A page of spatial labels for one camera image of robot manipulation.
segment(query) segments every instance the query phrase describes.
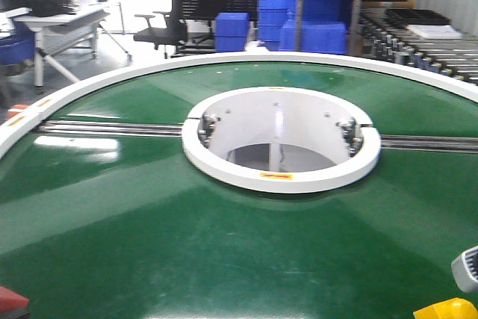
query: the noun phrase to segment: roller conveyor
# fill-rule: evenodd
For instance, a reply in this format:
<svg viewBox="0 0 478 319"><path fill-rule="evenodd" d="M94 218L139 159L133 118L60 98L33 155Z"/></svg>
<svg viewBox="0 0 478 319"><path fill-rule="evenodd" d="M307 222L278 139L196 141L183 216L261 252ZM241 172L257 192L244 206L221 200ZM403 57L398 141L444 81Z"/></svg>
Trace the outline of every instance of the roller conveyor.
<svg viewBox="0 0 478 319"><path fill-rule="evenodd" d="M477 37L425 39L388 18L383 9L362 10L361 24L372 58L478 84Z"/></svg>

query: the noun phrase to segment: red object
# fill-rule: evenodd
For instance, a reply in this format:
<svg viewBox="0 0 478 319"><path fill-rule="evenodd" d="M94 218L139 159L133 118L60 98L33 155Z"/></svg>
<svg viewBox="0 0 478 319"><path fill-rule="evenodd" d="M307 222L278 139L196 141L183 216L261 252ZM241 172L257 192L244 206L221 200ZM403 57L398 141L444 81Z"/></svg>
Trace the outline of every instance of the red object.
<svg viewBox="0 0 478 319"><path fill-rule="evenodd" d="M0 286L0 313L15 308L26 308L29 299Z"/></svg>
<svg viewBox="0 0 478 319"><path fill-rule="evenodd" d="M8 109L6 120L9 120L9 119L11 119L12 117L14 117L15 115L20 114L20 113L23 112L28 106L30 106L30 105L18 104L18 105L12 106L11 108Z"/></svg>

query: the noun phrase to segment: black tray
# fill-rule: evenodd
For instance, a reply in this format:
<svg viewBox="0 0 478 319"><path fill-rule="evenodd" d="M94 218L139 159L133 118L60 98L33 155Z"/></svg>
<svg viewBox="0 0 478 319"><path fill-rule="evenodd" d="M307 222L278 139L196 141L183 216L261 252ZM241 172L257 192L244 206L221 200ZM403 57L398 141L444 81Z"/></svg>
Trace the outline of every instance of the black tray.
<svg viewBox="0 0 478 319"><path fill-rule="evenodd" d="M427 9L387 9L385 14L403 25L449 25L450 20L433 10Z"/></svg>

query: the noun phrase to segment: metal bracket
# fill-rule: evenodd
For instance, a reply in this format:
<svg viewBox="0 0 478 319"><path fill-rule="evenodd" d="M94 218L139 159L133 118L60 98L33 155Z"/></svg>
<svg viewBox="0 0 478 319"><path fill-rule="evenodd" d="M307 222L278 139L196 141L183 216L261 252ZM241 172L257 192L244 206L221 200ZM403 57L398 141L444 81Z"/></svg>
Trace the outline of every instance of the metal bracket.
<svg viewBox="0 0 478 319"><path fill-rule="evenodd" d="M336 123L336 126L342 130L342 137L349 149L349 156L353 157L360 151L364 138L357 131L357 120L350 117L350 120L342 120Z"/></svg>
<svg viewBox="0 0 478 319"><path fill-rule="evenodd" d="M197 135L201 144L208 149L211 136L216 128L216 123L221 121L217 115L208 115L204 113L202 115L201 124L197 131Z"/></svg>

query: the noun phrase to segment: metal rail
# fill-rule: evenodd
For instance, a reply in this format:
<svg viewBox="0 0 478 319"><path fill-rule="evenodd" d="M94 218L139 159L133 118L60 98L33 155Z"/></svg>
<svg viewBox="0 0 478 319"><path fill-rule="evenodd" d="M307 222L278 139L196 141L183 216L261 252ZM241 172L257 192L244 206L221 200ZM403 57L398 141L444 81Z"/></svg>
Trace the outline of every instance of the metal rail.
<svg viewBox="0 0 478 319"><path fill-rule="evenodd" d="M478 153L478 137L442 137L382 134L383 149Z"/></svg>
<svg viewBox="0 0 478 319"><path fill-rule="evenodd" d="M38 132L62 134L115 134L120 136L181 137L182 125L103 123L94 121L46 121Z"/></svg>
<svg viewBox="0 0 478 319"><path fill-rule="evenodd" d="M182 124L104 123L94 121L46 121L37 132L55 134L101 134L116 136L181 137ZM478 154L478 137L380 135L383 149L460 152Z"/></svg>

